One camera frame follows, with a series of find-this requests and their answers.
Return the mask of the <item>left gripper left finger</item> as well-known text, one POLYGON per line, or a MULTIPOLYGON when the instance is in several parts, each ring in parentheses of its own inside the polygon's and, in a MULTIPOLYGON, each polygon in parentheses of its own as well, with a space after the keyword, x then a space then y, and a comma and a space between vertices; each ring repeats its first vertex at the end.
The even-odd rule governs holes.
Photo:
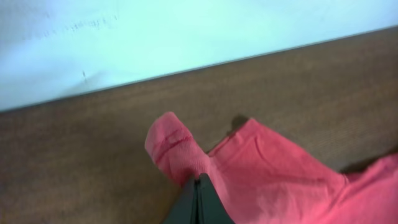
POLYGON ((196 179, 190 178, 162 224, 196 224, 198 213, 198 192, 196 179))

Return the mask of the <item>orange t-shirt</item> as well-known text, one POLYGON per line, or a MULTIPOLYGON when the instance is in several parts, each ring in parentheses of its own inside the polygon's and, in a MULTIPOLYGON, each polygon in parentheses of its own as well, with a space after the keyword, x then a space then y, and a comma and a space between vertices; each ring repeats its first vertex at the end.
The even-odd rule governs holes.
POLYGON ((236 223, 397 222, 396 154, 341 174, 253 119, 205 153, 172 112, 153 123, 145 148, 179 185, 208 174, 236 223))

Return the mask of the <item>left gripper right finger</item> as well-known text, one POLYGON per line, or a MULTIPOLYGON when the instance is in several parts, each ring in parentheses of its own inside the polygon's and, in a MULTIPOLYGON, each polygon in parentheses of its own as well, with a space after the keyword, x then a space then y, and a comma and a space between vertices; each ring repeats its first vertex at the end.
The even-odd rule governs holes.
POLYGON ((207 174, 200 174, 197 180, 197 200, 199 224, 234 224, 207 174))

